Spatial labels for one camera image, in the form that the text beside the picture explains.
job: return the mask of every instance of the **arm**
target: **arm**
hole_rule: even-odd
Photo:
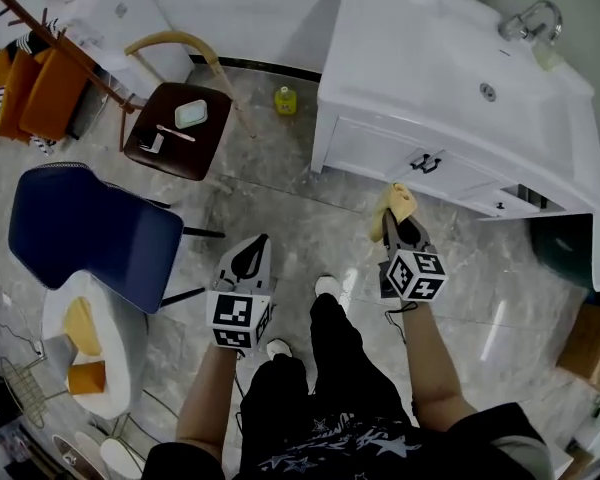
[[[218,461],[227,432],[236,356],[235,350],[209,345],[176,427],[177,441],[197,446]]]
[[[446,431],[476,410],[462,395],[458,374],[429,304],[419,303],[402,315],[418,422],[424,428]]]

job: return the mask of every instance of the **wire basket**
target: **wire basket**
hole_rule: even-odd
[[[43,415],[47,412],[47,401],[62,395],[67,390],[60,391],[51,396],[45,396],[42,389],[33,378],[31,369],[46,358],[36,359],[26,366],[16,366],[6,357],[0,358],[2,376],[7,382],[9,392],[18,408],[31,423],[39,429],[44,428]]]

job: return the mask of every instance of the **orange towel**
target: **orange towel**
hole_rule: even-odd
[[[103,393],[106,383],[104,361],[97,363],[74,364],[69,368],[69,393],[87,395]]]
[[[379,242],[382,240],[382,217],[385,210],[391,210],[391,213],[396,218],[396,222],[400,224],[415,212],[416,208],[418,208],[418,203],[416,203],[415,197],[413,197],[413,194],[409,192],[407,187],[402,183],[392,183],[389,185],[380,194],[376,207],[373,210],[371,231],[369,232],[371,241]]]

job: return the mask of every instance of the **sink drain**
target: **sink drain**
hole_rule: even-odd
[[[487,101],[496,101],[496,90],[488,83],[483,82],[480,84],[480,94]]]

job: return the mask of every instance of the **faucet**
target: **faucet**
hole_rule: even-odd
[[[541,23],[533,30],[527,27],[528,20],[535,16],[541,9],[551,9],[553,12],[553,24],[548,28],[545,23]],[[562,13],[558,6],[549,0],[538,0],[535,4],[529,7],[526,11],[520,14],[514,14],[510,18],[502,20],[498,24],[498,33],[503,39],[511,41],[516,37],[521,37],[527,41],[533,41],[534,38],[541,34],[545,35],[546,41],[553,44],[562,32]]]

